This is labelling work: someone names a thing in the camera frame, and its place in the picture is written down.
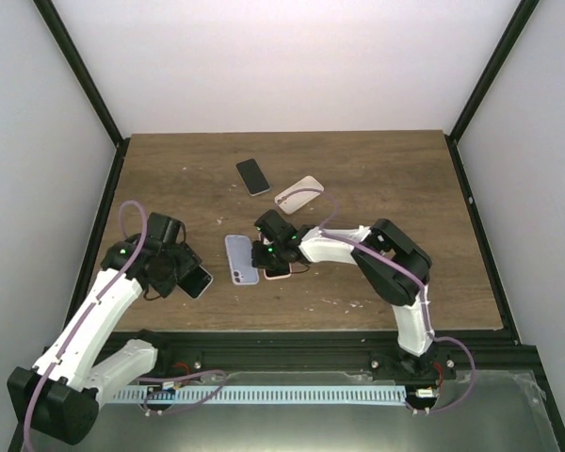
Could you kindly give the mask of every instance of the wooden surface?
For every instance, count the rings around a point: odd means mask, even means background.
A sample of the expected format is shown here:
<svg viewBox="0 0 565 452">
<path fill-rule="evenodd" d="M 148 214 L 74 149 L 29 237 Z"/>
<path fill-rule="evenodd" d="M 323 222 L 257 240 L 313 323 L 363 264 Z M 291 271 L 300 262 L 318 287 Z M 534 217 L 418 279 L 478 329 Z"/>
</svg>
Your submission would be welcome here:
<svg viewBox="0 0 565 452">
<path fill-rule="evenodd" d="M 248 195 L 235 169 L 251 157 L 272 185 L 256 197 Z M 274 196 L 308 174 L 339 202 L 331 228 L 388 218 L 431 256 L 434 328 L 501 328 L 444 136 L 414 131 L 133 136 L 99 259 L 121 239 L 120 204 L 134 199 L 147 214 L 163 213 L 186 224 L 188 244 L 214 282 L 197 300 L 181 290 L 167 299 L 139 299 L 117 330 L 395 329 L 391 307 L 356 266 L 318 264 L 285 280 L 232 284 L 224 236 L 254 238 L 253 222 L 273 207 Z M 296 227 L 317 224 L 330 211 L 319 197 L 290 221 Z M 124 217 L 126 230 L 139 232 L 135 209 Z"/>
</svg>

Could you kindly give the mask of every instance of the cable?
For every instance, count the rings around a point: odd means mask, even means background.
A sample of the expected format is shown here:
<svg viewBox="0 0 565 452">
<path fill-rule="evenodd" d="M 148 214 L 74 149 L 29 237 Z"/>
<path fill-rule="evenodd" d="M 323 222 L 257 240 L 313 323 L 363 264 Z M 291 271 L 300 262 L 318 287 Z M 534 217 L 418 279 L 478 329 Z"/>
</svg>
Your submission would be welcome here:
<svg viewBox="0 0 565 452">
<path fill-rule="evenodd" d="M 442 366 L 439 363 L 433 363 L 433 367 L 435 367 L 435 370 L 437 370 L 437 374 L 439 377 L 439 382 L 437 383 L 437 388 L 438 388 L 437 397 L 439 397 L 442 395 L 442 384 L 444 383 L 444 370 L 442 369 Z"/>
<path fill-rule="evenodd" d="M 121 235 L 123 236 L 124 239 L 128 238 L 128 233 L 125 231 L 125 224 L 123 221 L 123 209 L 121 208 L 121 206 L 120 206 L 120 211 L 117 214 L 117 220 L 118 223 L 120 224 Z"/>
<path fill-rule="evenodd" d="M 182 363 L 182 362 L 174 363 L 172 367 L 174 369 L 184 369 L 186 371 L 186 374 L 190 375 L 190 367 L 188 367 L 188 364 L 186 363 Z"/>
<path fill-rule="evenodd" d="M 156 295 L 154 297 L 147 297 L 149 295 L 149 288 L 147 287 L 147 290 L 144 291 L 144 293 L 142 294 L 142 297 L 144 299 L 146 299 L 147 301 L 155 301 L 156 299 L 161 299 L 162 297 L 160 295 Z"/>
<path fill-rule="evenodd" d="M 302 262 L 298 262 L 298 264 L 302 264 L 305 268 L 302 271 L 293 271 L 293 268 L 291 268 L 292 275 L 300 275 L 301 273 L 307 273 L 308 271 L 310 271 L 310 266 L 308 266 L 307 264 L 303 264 Z"/>
<path fill-rule="evenodd" d="M 146 235 L 147 235 L 147 214 L 144 211 L 144 208 L 142 207 L 142 205 L 139 202 L 133 201 L 133 200 L 123 202 L 120 206 L 119 217 L 121 218 L 121 213 L 123 212 L 123 209 L 130 204 L 134 205 L 138 209 L 138 212 L 140 213 L 140 216 L 142 217 L 142 233 L 140 234 L 140 239 L 138 240 L 138 244 L 137 244 L 136 249 L 134 250 L 134 252 L 130 256 L 130 258 L 127 260 L 127 262 L 121 267 L 120 271 L 118 271 L 117 274 L 113 277 L 113 279 L 111 279 L 111 281 L 109 281 L 105 285 L 105 287 L 103 287 L 103 289 L 101 289 L 101 291 L 97 294 L 97 296 L 96 296 L 97 300 L 100 300 L 105 295 L 105 293 L 113 286 L 113 284 L 115 284 L 115 282 L 134 263 L 134 261 L 136 260 L 136 258 L 140 254 L 140 251 L 142 250 L 142 246 L 144 245 L 144 240 L 146 239 Z M 91 303 L 88 306 L 88 308 L 86 308 L 86 311 L 84 311 L 84 313 L 82 313 L 80 315 L 80 317 L 77 320 L 77 322 L 75 323 L 75 325 L 73 325 L 72 330 L 70 331 L 69 335 L 65 338 L 65 340 L 63 341 L 63 344 L 61 345 L 60 349 L 58 350 L 58 352 L 55 355 L 57 359 L 60 360 L 60 357 L 63 356 L 63 354 L 67 350 L 67 347 L 69 346 L 69 344 L 73 340 L 74 336 L 77 334 L 77 332 L 81 328 L 82 324 L 84 323 L 84 321 L 86 320 L 86 318 L 88 317 L 88 315 L 90 314 L 92 309 L 94 309 L 94 306 L 96 306 L 96 302 Z M 48 365 L 48 367 L 46 368 L 46 371 L 41 376 L 40 381 L 36 385 L 36 388 L 34 389 L 34 392 L 31 395 L 31 398 L 29 399 L 29 404 L 27 405 L 27 410 L 25 411 L 24 429 L 23 429 L 24 445 L 25 445 L 25 449 L 27 450 L 27 452 L 34 452 L 34 447 L 33 447 L 33 444 L 31 443 L 31 419 L 33 417 L 34 409 L 36 408 L 36 404 L 38 403 L 38 399 L 40 398 L 40 393 L 41 393 L 42 388 L 46 384 L 46 381 L 48 380 L 51 372 L 53 370 L 55 370 L 56 366 L 57 366 L 57 363 L 50 363 Z"/>
<path fill-rule="evenodd" d="M 149 377 L 143 377 L 143 378 L 137 379 L 137 381 L 147 382 L 147 383 L 165 383 L 165 382 L 189 381 L 189 380 L 195 379 L 197 377 L 207 377 L 207 376 L 212 376 L 212 375 L 221 375 L 222 377 L 224 377 L 224 379 L 222 380 L 222 382 L 218 385 L 218 387 L 214 391 L 212 391 L 207 396 L 205 396 L 204 398 L 202 398 L 201 400 L 199 400 L 195 403 L 192 403 L 190 405 L 186 405 L 186 406 L 181 407 L 181 408 L 168 409 L 166 411 L 151 410 L 147 406 L 147 402 L 149 401 L 149 399 L 151 399 L 152 397 L 157 396 L 159 394 L 170 394 L 170 392 L 168 392 L 168 391 L 156 391 L 154 393 L 147 394 L 147 396 L 144 398 L 144 401 L 142 403 L 142 408 L 145 410 L 147 415 L 150 415 L 151 413 L 156 413 L 156 414 L 159 414 L 161 416 L 163 416 L 163 415 L 168 416 L 168 415 L 172 415 L 172 414 L 177 414 L 178 412 L 188 412 L 190 410 L 193 410 L 195 408 L 200 407 L 202 404 L 204 404 L 208 400 L 211 400 L 212 398 L 217 396 L 218 393 L 221 390 L 223 390 L 224 386 L 226 385 L 227 375 L 226 375 L 226 372 L 224 372 L 223 370 L 215 369 L 215 370 L 206 370 L 206 371 L 203 371 L 203 372 L 197 372 L 196 374 L 184 375 L 182 377 L 174 377 L 172 379 L 154 379 L 154 378 L 149 378 Z"/>
<path fill-rule="evenodd" d="M 322 190 L 318 190 L 317 188 L 301 188 L 301 189 L 292 191 L 287 196 L 285 196 L 280 202 L 282 202 L 283 200 L 286 200 L 287 198 L 289 198 L 290 196 L 292 196 L 294 194 L 301 193 L 301 192 L 304 192 L 304 191 L 311 191 L 311 192 L 320 193 L 322 195 L 325 195 L 327 198 L 329 198 L 333 202 L 334 207 L 333 207 L 332 214 L 330 216 L 328 216 L 327 218 L 325 218 L 318 225 L 318 228 L 320 229 L 320 235 L 321 236 L 323 236 L 325 238 L 329 238 L 331 240 L 337 240 L 339 242 L 346 243 L 346 244 L 354 247 L 357 250 L 365 252 L 369 256 L 372 256 L 375 259 L 379 260 L 380 262 L 383 262 L 386 266 L 390 266 L 394 270 L 400 272 L 401 274 L 403 274 L 404 276 L 409 278 L 411 281 L 413 281 L 418 286 L 418 288 L 419 288 L 419 298 L 420 298 L 419 304 L 421 305 L 421 311 L 423 313 L 423 322 L 425 323 L 425 330 L 426 330 L 427 336 L 433 342 L 437 342 L 437 343 L 439 343 L 439 342 L 450 342 L 450 343 L 460 347 L 462 349 L 462 351 L 465 353 L 465 355 L 467 355 L 467 358 L 469 360 L 469 364 L 471 365 L 471 379 L 469 381 L 469 386 L 467 387 L 464 394 L 461 397 L 459 397 L 458 400 L 455 400 L 451 404 L 449 404 L 449 405 L 447 405 L 443 408 L 440 408 L 440 409 L 430 410 L 428 413 L 446 412 L 449 409 L 454 408 L 457 405 L 459 405 L 467 396 L 469 396 L 469 394 L 471 394 L 471 392 L 473 391 L 473 387 L 475 386 L 475 381 L 476 381 L 475 359 L 473 358 L 473 354 L 471 353 L 469 348 L 467 348 L 467 346 L 463 342 L 459 341 L 458 339 L 456 339 L 454 337 L 449 337 L 449 336 L 436 337 L 433 334 L 433 329 L 431 328 L 431 317 L 429 315 L 428 302 L 425 300 L 425 285 L 423 284 L 423 282 L 420 279 L 418 279 L 415 275 L 410 273 L 410 271 L 407 270 L 406 268 L 404 268 L 403 266 L 396 264 L 391 259 L 381 255 L 380 253 L 378 253 L 374 250 L 371 250 L 368 247 L 365 247 L 361 243 L 358 243 L 355 240 L 351 240 L 349 238 L 345 238 L 345 237 L 341 237 L 341 236 L 338 236 L 338 235 L 327 233 L 326 230 L 324 229 L 324 226 L 327 223 L 329 223 L 335 217 L 335 215 L 337 214 L 337 210 L 338 210 L 337 201 L 335 200 L 335 198 L 332 195 L 325 193 Z M 414 408 L 411 407 L 408 403 L 407 403 L 407 406 L 414 411 Z"/>
</svg>

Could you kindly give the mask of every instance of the purple cable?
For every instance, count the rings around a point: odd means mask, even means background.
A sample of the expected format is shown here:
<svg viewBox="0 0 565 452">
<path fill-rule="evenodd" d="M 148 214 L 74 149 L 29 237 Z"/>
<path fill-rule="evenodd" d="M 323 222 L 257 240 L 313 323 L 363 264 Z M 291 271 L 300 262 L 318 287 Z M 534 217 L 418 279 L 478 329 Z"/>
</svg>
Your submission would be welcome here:
<svg viewBox="0 0 565 452">
<path fill-rule="evenodd" d="M 109 281 L 105 285 L 105 287 L 103 287 L 103 289 L 98 293 L 98 295 L 96 296 L 96 299 L 101 299 L 105 295 L 106 291 L 109 290 L 113 286 L 113 284 L 115 284 L 115 282 L 121 277 L 121 275 L 123 275 L 127 271 L 127 269 L 130 267 L 130 265 L 132 265 L 134 263 L 134 261 L 136 260 L 136 258 L 140 254 L 140 251 L 142 250 L 142 246 L 144 245 L 144 240 L 146 239 L 146 236 L 147 236 L 147 214 L 144 211 L 144 208 L 142 207 L 142 205 L 138 201 L 133 201 L 133 200 L 123 202 L 121 204 L 121 207 L 120 207 L 120 215 L 121 215 L 121 212 L 123 211 L 123 209 L 127 205 L 130 205 L 130 204 L 134 205 L 138 209 L 138 211 L 140 212 L 140 216 L 142 217 L 142 233 L 140 234 L 140 239 L 138 240 L 136 249 L 134 250 L 134 252 L 130 256 L 130 258 L 121 267 L 121 270 L 117 272 L 117 274 L 113 277 L 113 279 L 111 279 L 111 281 Z M 84 323 L 84 321 L 86 320 L 86 318 L 89 316 L 92 309 L 94 309 L 94 306 L 96 306 L 96 303 L 91 303 L 88 306 L 88 308 L 86 308 L 86 311 L 84 311 L 84 313 L 82 313 L 79 316 L 77 322 L 75 322 L 75 325 L 73 325 L 72 330 L 70 331 L 68 336 L 65 338 L 65 340 L 63 341 L 63 344 L 61 345 L 60 349 L 58 350 L 58 352 L 55 355 L 58 359 L 60 359 L 60 357 L 63 356 L 63 354 L 67 350 L 67 347 L 72 342 L 74 336 L 77 334 L 77 332 L 81 328 L 81 326 Z M 38 398 L 40 398 L 40 393 L 41 393 L 42 388 L 46 384 L 46 381 L 48 380 L 50 373 L 53 370 L 55 370 L 56 366 L 57 366 L 57 363 L 51 363 L 46 368 L 46 372 L 44 372 L 44 374 L 41 376 L 40 381 L 38 382 L 38 385 L 34 389 L 34 392 L 31 395 L 31 398 L 29 399 L 29 404 L 27 405 L 27 410 L 25 411 L 23 435 L 24 435 L 25 449 L 27 449 L 28 452 L 34 451 L 33 444 L 31 443 L 31 419 L 33 417 L 34 409 L 36 408 L 36 404 L 38 403 Z"/>
<path fill-rule="evenodd" d="M 178 412 L 188 412 L 190 410 L 193 410 L 195 408 L 200 407 L 203 403 L 205 403 L 208 400 L 211 400 L 212 398 L 214 398 L 215 396 L 218 395 L 218 393 L 224 389 L 224 386 L 226 385 L 226 372 L 224 372 L 223 370 L 206 370 L 203 372 L 198 372 L 196 374 L 189 374 L 189 375 L 184 375 L 182 377 L 174 377 L 172 379 L 153 379 L 153 378 L 141 378 L 141 379 L 137 379 L 138 381 L 144 381 L 144 382 L 151 382 L 151 383 L 163 383 L 163 382 L 170 382 L 170 381 L 188 381 L 190 379 L 195 379 L 197 377 L 206 377 L 206 376 L 210 376 L 210 375 L 221 375 L 222 377 L 224 377 L 224 379 L 222 380 L 222 382 L 219 384 L 219 386 L 212 391 L 211 393 L 209 393 L 207 396 L 205 396 L 204 398 L 202 398 L 201 400 L 192 403 L 190 405 L 186 405 L 182 408 L 175 408 L 175 409 L 167 409 L 164 412 L 161 412 L 161 415 L 172 415 L 172 414 L 176 414 Z M 160 394 L 170 394 L 168 391 L 157 391 L 155 393 L 150 393 L 148 394 L 145 398 L 144 401 L 142 402 L 142 408 L 144 409 L 145 412 L 156 412 L 155 410 L 151 410 L 148 406 L 147 406 L 147 402 L 155 396 L 158 396 Z"/>
<path fill-rule="evenodd" d="M 429 413 L 446 412 L 446 411 L 450 410 L 451 408 L 454 408 L 457 405 L 459 405 L 467 396 L 469 396 L 469 394 L 471 394 L 471 392 L 473 391 L 473 387 L 475 386 L 475 381 L 476 381 L 475 359 L 473 358 L 473 354 L 471 353 L 469 348 L 467 348 L 467 346 L 463 342 L 459 341 L 458 339 L 456 339 L 454 337 L 449 337 L 449 336 L 435 337 L 435 335 L 432 333 L 431 318 L 429 316 L 429 308 L 428 308 L 427 302 L 425 300 L 425 285 L 423 284 L 423 282 L 421 280 L 419 280 L 415 275 L 410 273 L 410 271 L 408 271 L 406 268 L 396 264 L 394 261 L 392 261 L 391 259 L 388 259 L 387 257 L 379 254 L 378 252 L 371 250 L 368 247 L 365 247 L 364 245 L 362 245 L 362 244 L 360 244 L 360 243 L 358 243 L 354 240 L 351 240 L 349 238 L 345 238 L 345 237 L 341 237 L 341 236 L 338 236 L 338 235 L 327 233 L 324 230 L 324 226 L 334 218 L 334 216 L 337 214 L 337 208 L 338 208 L 337 201 L 335 200 L 335 198 L 332 195 L 329 195 L 328 193 L 325 193 L 322 190 L 318 190 L 317 188 L 301 188 L 299 190 L 292 191 L 291 193 L 289 193 L 284 198 L 287 199 L 289 196 L 292 196 L 296 193 L 300 193 L 300 192 L 303 192 L 303 191 L 314 191 L 314 192 L 318 192 L 320 194 L 326 195 L 330 200 L 332 200 L 332 202 L 334 204 L 334 211 L 333 211 L 332 215 L 330 215 L 328 218 L 326 218 L 324 221 L 322 221 L 318 225 L 318 228 L 320 229 L 321 236 L 323 236 L 325 238 L 329 238 L 331 240 L 337 240 L 339 242 L 346 243 L 346 244 L 348 244 L 348 245 L 350 245 L 350 246 L 352 246 L 352 247 L 354 247 L 354 248 L 356 248 L 356 249 L 358 249 L 362 252 L 365 252 L 369 256 L 372 256 L 375 259 L 383 262 L 386 266 L 390 266 L 394 270 L 399 271 L 401 274 L 403 274 L 407 278 L 410 278 L 411 281 L 413 281 L 418 286 L 419 295 L 420 295 L 419 304 L 421 305 L 421 311 L 423 312 L 423 321 L 425 322 L 425 329 L 427 331 L 427 335 L 431 338 L 431 340 L 433 342 L 451 342 L 452 344 L 459 346 L 462 349 L 462 351 L 464 351 L 464 353 L 467 355 L 467 358 L 469 359 L 469 364 L 471 365 L 471 380 L 469 381 L 469 386 L 467 387 L 464 394 L 458 400 L 455 400 L 451 404 L 449 404 L 445 407 L 442 407 L 440 409 L 430 410 Z M 406 403 L 406 405 L 410 409 L 414 410 L 414 408 L 410 404 Z"/>
<path fill-rule="evenodd" d="M 123 221 L 123 209 L 122 209 L 122 207 L 123 207 L 123 204 L 120 206 L 120 211 L 117 214 L 117 220 L 118 220 L 118 223 L 120 225 L 121 236 L 123 238 L 128 238 L 128 234 L 125 231 L 125 224 L 124 224 L 124 221 Z"/>
</svg>

